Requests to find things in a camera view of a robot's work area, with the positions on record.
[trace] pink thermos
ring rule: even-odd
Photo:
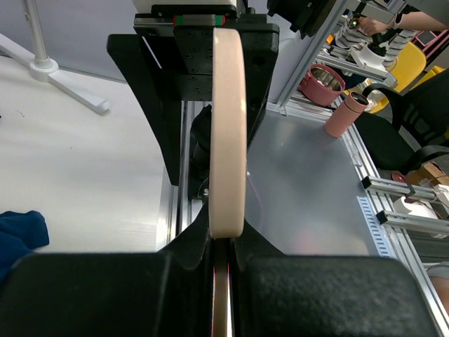
[[[368,100],[360,93],[350,93],[324,124],[324,129],[333,137],[340,137],[358,116],[365,111]]]

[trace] white table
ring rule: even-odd
[[[0,57],[0,212],[46,218],[43,252],[152,251],[163,159],[130,88],[69,74],[112,103],[99,116]]]

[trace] perforated blue strip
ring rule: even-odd
[[[385,231],[379,224],[374,211],[371,207],[367,197],[357,197],[358,203],[362,209],[363,216],[373,236],[374,243],[376,245],[379,255],[383,258],[393,258],[391,250],[388,245],[387,238],[385,237]]]

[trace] white pole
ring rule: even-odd
[[[22,0],[23,11],[32,33],[34,47],[34,64],[39,68],[50,68],[53,63],[48,57],[43,43],[41,22],[37,11],[36,0]]]

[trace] gray wall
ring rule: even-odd
[[[111,33],[134,33],[131,0],[37,0],[48,54],[62,67],[123,79],[106,52]],[[32,50],[20,0],[0,0],[0,33]]]

